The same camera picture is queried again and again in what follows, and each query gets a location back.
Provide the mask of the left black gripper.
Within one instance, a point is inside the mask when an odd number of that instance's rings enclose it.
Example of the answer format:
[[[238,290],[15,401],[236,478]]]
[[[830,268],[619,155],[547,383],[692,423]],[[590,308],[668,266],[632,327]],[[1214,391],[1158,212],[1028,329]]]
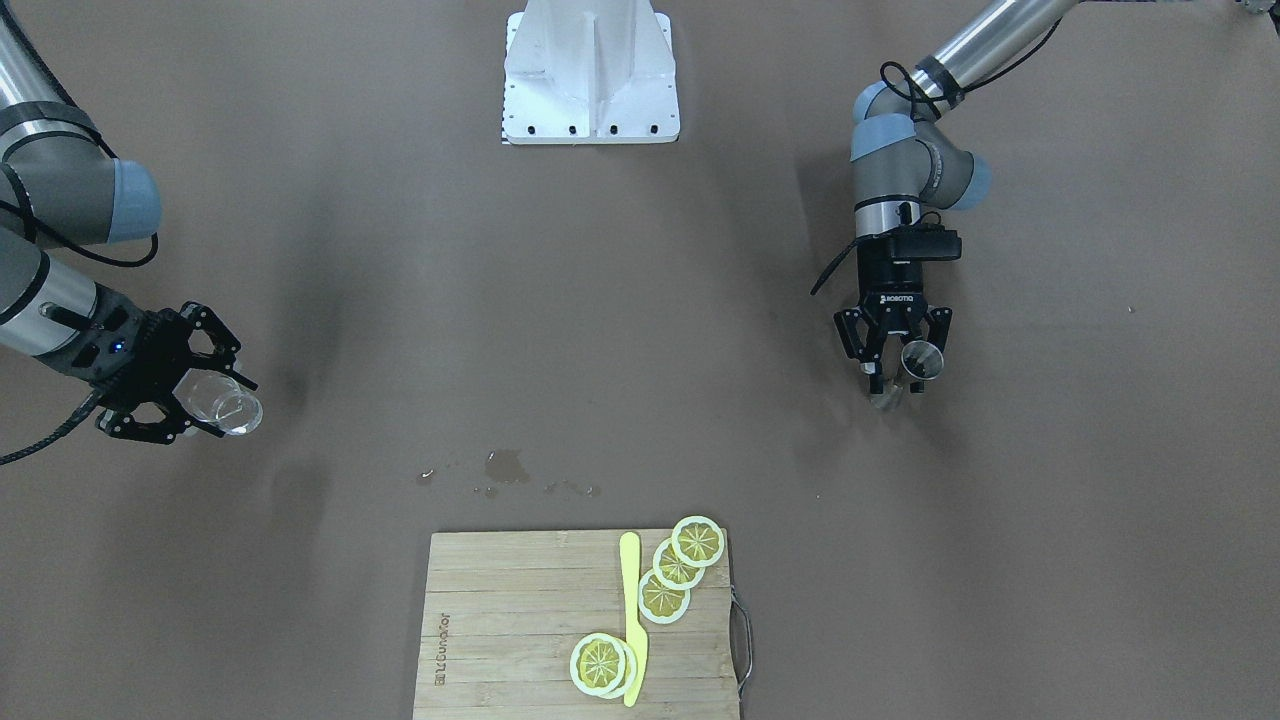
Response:
[[[924,241],[916,236],[863,236],[856,260],[859,302],[835,314],[846,356],[868,379],[869,395],[884,392],[883,348],[892,334],[915,341],[915,392],[945,370],[952,310],[928,306],[924,296]]]

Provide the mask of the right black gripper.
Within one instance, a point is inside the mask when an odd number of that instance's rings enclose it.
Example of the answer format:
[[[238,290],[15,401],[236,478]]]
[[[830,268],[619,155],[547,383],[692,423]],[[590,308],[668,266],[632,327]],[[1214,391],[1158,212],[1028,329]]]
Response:
[[[207,305],[142,311],[113,300],[72,354],[72,375],[90,384],[96,427],[113,439],[173,445],[200,430],[221,438],[218,425],[198,419],[179,397],[195,370],[233,379],[248,391],[259,384],[241,373],[242,343]]]

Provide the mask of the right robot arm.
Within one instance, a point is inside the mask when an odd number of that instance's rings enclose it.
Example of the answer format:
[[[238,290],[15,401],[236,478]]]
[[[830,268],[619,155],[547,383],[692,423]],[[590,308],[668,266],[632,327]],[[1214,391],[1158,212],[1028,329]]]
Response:
[[[28,457],[90,415],[115,438],[170,445],[182,436],[246,436],[262,420],[241,373],[241,342],[195,301],[145,310],[51,255],[68,249],[108,266],[99,245],[147,240],[155,259],[163,204],[148,169],[119,158],[65,91],[9,4],[1,27],[3,343],[83,380],[90,393]]]

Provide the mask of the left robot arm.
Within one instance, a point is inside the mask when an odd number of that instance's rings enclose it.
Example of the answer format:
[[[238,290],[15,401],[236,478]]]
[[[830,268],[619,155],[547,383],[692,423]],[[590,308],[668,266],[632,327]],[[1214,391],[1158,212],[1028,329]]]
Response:
[[[987,163],[952,143],[938,120],[1037,53],[1071,8],[992,1],[899,79],[879,77],[854,104],[855,233],[840,256],[856,263],[858,301],[835,314],[835,325],[874,407],[920,393],[943,370],[954,313],[927,300],[924,266],[960,259],[963,242],[928,214],[973,208],[989,191]]]

